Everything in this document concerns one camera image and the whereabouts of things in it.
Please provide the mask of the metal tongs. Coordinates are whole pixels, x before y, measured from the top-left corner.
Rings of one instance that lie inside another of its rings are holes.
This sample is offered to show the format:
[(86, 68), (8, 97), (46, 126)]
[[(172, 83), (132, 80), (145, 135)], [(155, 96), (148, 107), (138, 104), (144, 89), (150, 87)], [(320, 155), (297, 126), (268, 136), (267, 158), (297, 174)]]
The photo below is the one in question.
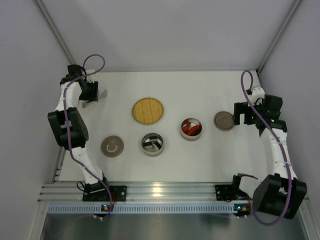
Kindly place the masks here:
[(100, 100), (106, 98), (108, 96), (108, 91), (105, 89), (102, 93), (98, 92), (97, 99), (93, 101), (83, 101), (81, 106), (82, 108), (86, 108), (94, 103), (98, 103)]

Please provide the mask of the red sausage piece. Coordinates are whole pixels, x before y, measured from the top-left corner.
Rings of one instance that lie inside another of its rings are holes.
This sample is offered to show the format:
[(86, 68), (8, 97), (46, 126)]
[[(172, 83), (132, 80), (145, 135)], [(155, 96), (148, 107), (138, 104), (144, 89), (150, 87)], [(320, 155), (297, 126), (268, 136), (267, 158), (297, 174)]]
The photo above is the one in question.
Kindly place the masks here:
[(188, 130), (187, 135), (188, 136), (196, 136), (201, 132), (201, 130), (202, 130), (201, 126), (195, 125)]
[(181, 128), (182, 131), (183, 131), (185, 134), (187, 134), (187, 133), (189, 132), (190, 125), (191, 125), (191, 122), (188, 121), (188, 122), (185, 124), (185, 126)]

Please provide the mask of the green sushi roll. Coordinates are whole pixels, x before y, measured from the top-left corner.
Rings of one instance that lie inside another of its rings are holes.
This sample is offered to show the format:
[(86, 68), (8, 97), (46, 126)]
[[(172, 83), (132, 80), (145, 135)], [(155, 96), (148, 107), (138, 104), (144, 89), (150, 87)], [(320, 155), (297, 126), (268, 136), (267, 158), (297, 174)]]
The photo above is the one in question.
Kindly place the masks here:
[(151, 135), (148, 137), (148, 140), (150, 142), (157, 142), (158, 141), (158, 136), (157, 135)]

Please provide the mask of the white sushi roll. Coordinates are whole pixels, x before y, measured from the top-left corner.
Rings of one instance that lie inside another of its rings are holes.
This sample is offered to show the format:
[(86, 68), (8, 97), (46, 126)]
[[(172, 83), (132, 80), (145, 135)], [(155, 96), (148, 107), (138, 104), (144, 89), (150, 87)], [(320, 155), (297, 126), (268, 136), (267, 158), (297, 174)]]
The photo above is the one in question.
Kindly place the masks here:
[(142, 143), (142, 147), (144, 150), (151, 150), (153, 149), (153, 143), (151, 141), (148, 141), (148, 142), (143, 142)]

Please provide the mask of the salmon sushi roll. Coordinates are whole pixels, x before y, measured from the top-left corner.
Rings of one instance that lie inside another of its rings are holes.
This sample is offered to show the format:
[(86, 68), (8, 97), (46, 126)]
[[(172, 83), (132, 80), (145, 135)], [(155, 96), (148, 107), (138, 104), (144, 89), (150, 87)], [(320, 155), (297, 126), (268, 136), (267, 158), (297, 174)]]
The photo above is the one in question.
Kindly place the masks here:
[(159, 151), (162, 148), (162, 145), (158, 141), (152, 142), (153, 148), (156, 149), (156, 151)]

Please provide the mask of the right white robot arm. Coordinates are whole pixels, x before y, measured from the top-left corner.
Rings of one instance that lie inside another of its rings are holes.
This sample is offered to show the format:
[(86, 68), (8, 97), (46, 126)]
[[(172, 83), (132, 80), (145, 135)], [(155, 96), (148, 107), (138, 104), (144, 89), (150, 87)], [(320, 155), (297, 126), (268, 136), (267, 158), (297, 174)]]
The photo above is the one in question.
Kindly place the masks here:
[(233, 177), (236, 188), (251, 198), (254, 212), (293, 219), (307, 194), (307, 185), (298, 180), (290, 161), (288, 128), (280, 119), (283, 100), (252, 91), (246, 100), (234, 104), (234, 124), (239, 125), (244, 115), (244, 124), (257, 128), (265, 153), (266, 177), (259, 180), (239, 173)]

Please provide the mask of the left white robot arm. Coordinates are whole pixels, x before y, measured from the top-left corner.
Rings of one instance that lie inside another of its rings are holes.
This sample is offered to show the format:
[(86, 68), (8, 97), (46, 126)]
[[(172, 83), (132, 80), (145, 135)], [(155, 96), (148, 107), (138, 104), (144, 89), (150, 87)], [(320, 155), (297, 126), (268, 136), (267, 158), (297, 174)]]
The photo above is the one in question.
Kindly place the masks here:
[(47, 114), (47, 119), (57, 144), (69, 152), (71, 159), (77, 163), (84, 174), (85, 190), (106, 189), (103, 171), (91, 159), (86, 143), (89, 131), (79, 110), (79, 102), (97, 102), (99, 100), (99, 83), (87, 80), (83, 66), (67, 66), (68, 74), (61, 79), (61, 95), (57, 107)]

